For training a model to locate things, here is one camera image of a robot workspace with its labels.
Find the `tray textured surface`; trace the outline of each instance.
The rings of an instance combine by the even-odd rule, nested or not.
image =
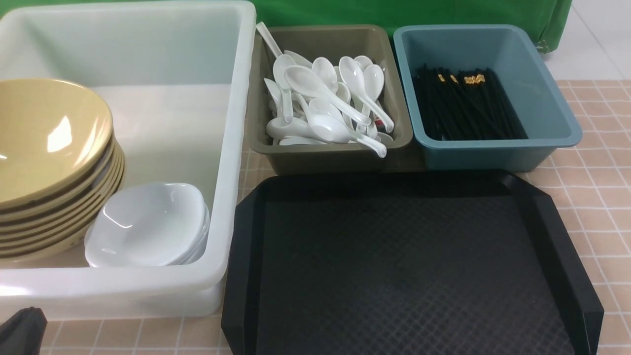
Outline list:
[[[371,195],[267,202],[259,355],[574,353],[511,196]]]

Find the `stack of yellow bowls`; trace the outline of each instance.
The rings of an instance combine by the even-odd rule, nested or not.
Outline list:
[[[66,81],[0,81],[0,123],[0,263],[79,244],[125,176],[107,103]]]

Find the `brown plastic tray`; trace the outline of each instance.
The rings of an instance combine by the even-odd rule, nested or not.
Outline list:
[[[373,25],[273,27],[269,31],[282,50],[299,53],[310,61],[325,57],[336,65],[343,56],[365,55],[384,67],[386,84],[380,102],[394,121],[394,141],[386,143],[385,159],[359,144],[272,146],[265,126],[274,117],[269,110],[271,98],[263,78],[273,80],[274,56],[256,33],[245,115],[246,139],[251,149],[267,155],[277,175],[380,171],[393,164],[400,151],[410,144],[413,131],[386,31]]]

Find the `black serving tray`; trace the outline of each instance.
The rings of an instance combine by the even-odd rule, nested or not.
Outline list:
[[[552,199],[502,171],[272,177],[237,207],[235,355],[595,354]]]

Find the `white plastic tub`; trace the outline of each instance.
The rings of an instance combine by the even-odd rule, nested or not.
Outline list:
[[[126,186],[191,183],[211,208],[206,252],[191,265],[0,265],[0,320],[28,306],[52,320],[203,316],[219,307],[255,20],[245,1],[44,6],[0,20],[0,80],[39,76],[94,88],[114,114]],[[55,265],[75,265],[82,252]]]

